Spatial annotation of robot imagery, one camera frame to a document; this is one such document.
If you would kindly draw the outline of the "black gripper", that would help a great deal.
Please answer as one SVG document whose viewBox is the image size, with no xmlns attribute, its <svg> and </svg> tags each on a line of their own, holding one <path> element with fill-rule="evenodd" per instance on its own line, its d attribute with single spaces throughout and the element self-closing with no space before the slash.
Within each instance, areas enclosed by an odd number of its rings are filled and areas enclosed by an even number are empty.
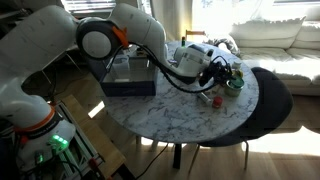
<svg viewBox="0 0 320 180">
<path fill-rule="evenodd" d="M 236 80 L 237 74 L 232 72 L 229 63 L 223 65 L 221 62 L 211 62 L 209 67 L 202 72 L 202 76 L 199 79 L 199 85 L 203 87 L 211 78 L 217 84 L 225 83 L 227 80 Z"/>
</svg>

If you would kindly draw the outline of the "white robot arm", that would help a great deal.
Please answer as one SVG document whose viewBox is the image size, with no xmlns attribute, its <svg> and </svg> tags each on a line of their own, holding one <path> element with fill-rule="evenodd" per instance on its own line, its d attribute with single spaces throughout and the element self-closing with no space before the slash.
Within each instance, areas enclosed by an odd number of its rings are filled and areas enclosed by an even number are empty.
<svg viewBox="0 0 320 180">
<path fill-rule="evenodd" d="M 29 95 L 22 84 L 67 55 L 77 46 L 85 58 L 113 58 L 131 44 L 141 47 L 168 80 L 199 83 L 204 91 L 232 78 L 227 62 L 216 62 L 197 45 L 178 48 L 176 65 L 167 60 L 162 24 L 129 4 L 114 7 L 106 19 L 76 19 L 64 8 L 49 5 L 20 22 L 0 41 L 0 116 L 13 125 L 19 140 L 14 160 L 20 171 L 29 171 L 65 151 L 76 128 L 38 95 Z"/>
</svg>

